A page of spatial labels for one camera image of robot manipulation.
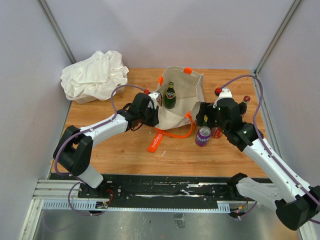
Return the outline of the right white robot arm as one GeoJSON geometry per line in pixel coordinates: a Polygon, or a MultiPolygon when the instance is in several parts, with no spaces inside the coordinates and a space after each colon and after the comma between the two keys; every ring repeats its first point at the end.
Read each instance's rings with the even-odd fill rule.
{"type": "Polygon", "coordinates": [[[198,126],[219,128],[232,145],[260,166],[275,186],[275,189],[264,187],[243,175],[238,182],[227,186],[230,199],[244,196],[265,205],[290,230],[298,230],[319,214],[320,187],[311,186],[299,177],[271,148],[259,129],[243,121],[240,106],[233,98],[201,102],[196,120],[198,126]]]}

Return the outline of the beige canvas tote bag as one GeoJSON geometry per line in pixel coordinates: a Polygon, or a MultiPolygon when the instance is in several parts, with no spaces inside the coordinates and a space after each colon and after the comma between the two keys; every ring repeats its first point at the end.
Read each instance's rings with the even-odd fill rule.
{"type": "Polygon", "coordinates": [[[177,94],[176,104],[172,109],[165,107],[165,103],[158,110],[159,124],[155,126],[156,135],[147,151],[154,153],[164,136],[174,139],[185,139],[194,130],[196,115],[200,110],[200,103],[204,102],[203,85],[204,75],[197,73],[190,67],[170,66],[158,79],[156,92],[165,98],[165,91],[173,82],[173,88],[177,94]],[[171,129],[190,125],[189,132],[185,134],[173,134],[171,129]]]}

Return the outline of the purple soda can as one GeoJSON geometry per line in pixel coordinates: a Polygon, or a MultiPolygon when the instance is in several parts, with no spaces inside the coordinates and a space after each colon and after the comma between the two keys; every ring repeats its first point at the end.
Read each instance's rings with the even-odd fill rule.
{"type": "Polygon", "coordinates": [[[211,137],[211,129],[207,126],[201,126],[196,134],[195,143],[199,147],[204,147],[208,144],[211,137]]]}

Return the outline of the dark cola glass bottle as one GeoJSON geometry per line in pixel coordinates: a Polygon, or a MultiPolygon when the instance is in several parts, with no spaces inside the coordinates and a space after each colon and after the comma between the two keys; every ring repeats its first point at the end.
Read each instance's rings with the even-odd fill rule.
{"type": "Polygon", "coordinates": [[[239,110],[240,110],[240,116],[243,119],[248,108],[248,104],[251,100],[251,97],[248,95],[245,95],[242,99],[242,102],[239,104],[239,110]]]}

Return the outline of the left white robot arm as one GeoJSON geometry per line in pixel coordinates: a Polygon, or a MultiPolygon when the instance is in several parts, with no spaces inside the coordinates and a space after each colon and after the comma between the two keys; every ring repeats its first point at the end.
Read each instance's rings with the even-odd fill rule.
{"type": "Polygon", "coordinates": [[[154,127],[159,123],[159,92],[138,93],[132,103],[95,124],[77,128],[67,127],[53,153],[55,165],[61,165],[69,174],[89,186],[96,198],[107,193],[103,176],[91,165],[92,150],[117,134],[133,130],[139,124],[154,127]]]}

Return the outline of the red cola can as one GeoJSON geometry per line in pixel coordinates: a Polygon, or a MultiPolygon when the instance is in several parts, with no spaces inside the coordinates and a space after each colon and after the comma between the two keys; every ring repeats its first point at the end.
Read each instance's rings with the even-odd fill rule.
{"type": "Polygon", "coordinates": [[[223,133],[218,127],[213,127],[211,129],[211,137],[212,138],[218,139],[218,138],[221,138],[222,135],[223,135],[223,133]]]}

